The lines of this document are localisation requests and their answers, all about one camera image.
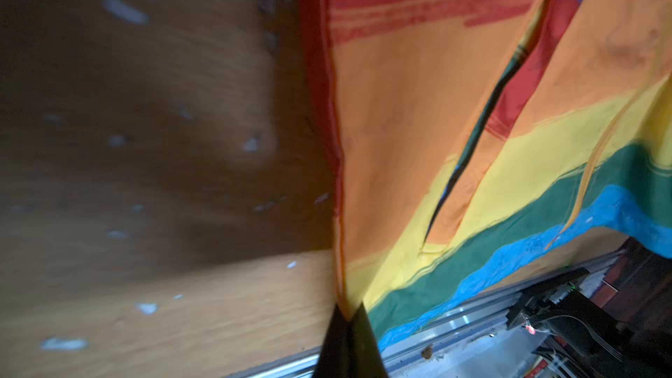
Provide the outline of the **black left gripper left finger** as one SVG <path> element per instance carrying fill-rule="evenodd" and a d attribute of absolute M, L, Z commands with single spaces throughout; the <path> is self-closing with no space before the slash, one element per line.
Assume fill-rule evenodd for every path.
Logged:
<path fill-rule="evenodd" d="M 339 306 L 334 312 L 320 349 L 320 357 L 313 370 L 313 378 L 346 378 L 349 376 L 350 323 L 342 314 Z"/>

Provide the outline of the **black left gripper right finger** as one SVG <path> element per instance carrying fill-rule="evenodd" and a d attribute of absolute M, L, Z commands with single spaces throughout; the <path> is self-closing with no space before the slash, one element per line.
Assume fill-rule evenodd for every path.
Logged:
<path fill-rule="evenodd" d="M 363 304 L 348 323 L 348 376 L 388 378 L 376 336 Z"/>

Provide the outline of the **rainbow striped hooded jacket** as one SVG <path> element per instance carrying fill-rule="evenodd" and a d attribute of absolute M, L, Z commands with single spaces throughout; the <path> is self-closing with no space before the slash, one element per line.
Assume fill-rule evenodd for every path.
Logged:
<path fill-rule="evenodd" d="M 597 228 L 671 255 L 671 0 L 299 0 L 338 306 L 387 348 Z"/>

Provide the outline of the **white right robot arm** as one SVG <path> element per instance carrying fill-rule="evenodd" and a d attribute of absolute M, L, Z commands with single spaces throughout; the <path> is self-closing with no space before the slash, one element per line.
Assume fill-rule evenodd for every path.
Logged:
<path fill-rule="evenodd" d="M 671 376 L 670 334 L 619 322 L 580 292 L 570 292 L 537 321 L 603 377 Z"/>

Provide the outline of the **aluminium front frame rail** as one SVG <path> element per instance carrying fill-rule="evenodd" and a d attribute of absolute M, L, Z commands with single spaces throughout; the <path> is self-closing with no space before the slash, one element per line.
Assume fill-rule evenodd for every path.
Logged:
<path fill-rule="evenodd" d="M 562 276 L 579 283 L 584 278 L 606 272 L 622 253 L 622 250 L 614 250 L 575 266 L 563 267 L 526 280 L 516 280 L 511 285 L 499 285 L 441 315 L 435 314 L 411 336 L 385 346 L 381 353 L 383 363 L 392 374 L 418 361 L 420 353 L 429 346 L 441 350 L 472 337 L 491 334 L 507 324 L 506 315 L 523 290 Z"/>

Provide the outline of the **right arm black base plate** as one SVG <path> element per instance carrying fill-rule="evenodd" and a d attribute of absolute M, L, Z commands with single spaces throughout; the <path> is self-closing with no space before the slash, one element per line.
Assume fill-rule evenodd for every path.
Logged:
<path fill-rule="evenodd" d="M 507 329 L 528 325 L 537 331 L 549 330 L 566 341 L 628 341 L 635 329 L 591 300 L 588 291 L 593 284 L 601 284 L 600 274 L 579 268 L 530 285 L 509 308 Z"/>

